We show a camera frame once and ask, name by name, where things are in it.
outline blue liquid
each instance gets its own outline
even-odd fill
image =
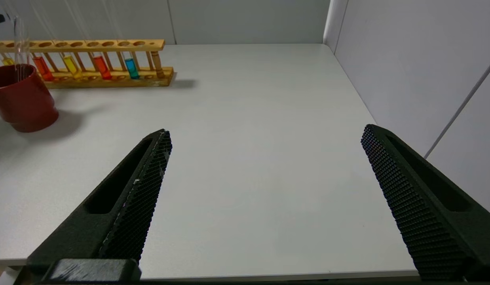
[[[125,66],[129,71],[129,75],[131,76],[131,79],[140,79],[140,74],[138,73],[138,70],[136,69],[136,65],[134,64],[134,60],[132,58],[128,58],[125,60]]]

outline white table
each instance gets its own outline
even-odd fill
[[[173,152],[142,278],[415,276],[361,148],[365,105],[323,45],[167,46],[169,88],[52,90],[0,121],[0,264],[22,265],[147,134]]]

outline red cup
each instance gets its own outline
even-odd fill
[[[35,132],[53,124],[59,112],[35,67],[22,68],[27,77],[18,82],[15,65],[0,67],[0,116],[19,132]]]

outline orange liquid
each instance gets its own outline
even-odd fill
[[[99,69],[99,72],[101,73],[101,76],[104,80],[110,80],[111,79],[111,73],[108,70],[108,67],[106,63],[104,62],[104,59],[102,56],[96,56],[93,58],[95,61],[95,65],[97,65],[97,68]]]
[[[42,57],[35,57],[34,58],[34,63],[37,67],[37,70],[39,73],[41,73],[41,76],[43,76],[44,81],[53,81],[55,78],[51,74],[50,69],[48,68],[48,65],[46,65],[46,62],[44,61],[44,58]]]

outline wooden test tube rack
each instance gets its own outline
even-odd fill
[[[15,43],[11,40],[0,41],[0,53],[14,53]],[[64,40],[52,43],[49,40],[32,40],[30,53],[41,53],[46,59],[55,80],[45,81],[48,88],[102,88],[102,87],[155,87],[169,86],[173,78],[173,67],[161,65],[159,51],[164,48],[164,40],[92,40],[85,43],[82,40]],[[66,68],[55,65],[52,56],[60,53],[71,54],[75,57],[75,63],[82,70],[83,79],[73,79]],[[92,52],[102,53],[106,59],[108,69],[112,75],[111,80],[104,80],[95,66],[84,66],[79,53],[90,55]],[[120,67],[111,65],[108,53],[117,54]],[[131,79],[126,69],[124,58],[120,52],[132,52],[133,60],[140,75],[139,79]],[[136,52],[145,52],[148,59],[148,67],[140,67]]]

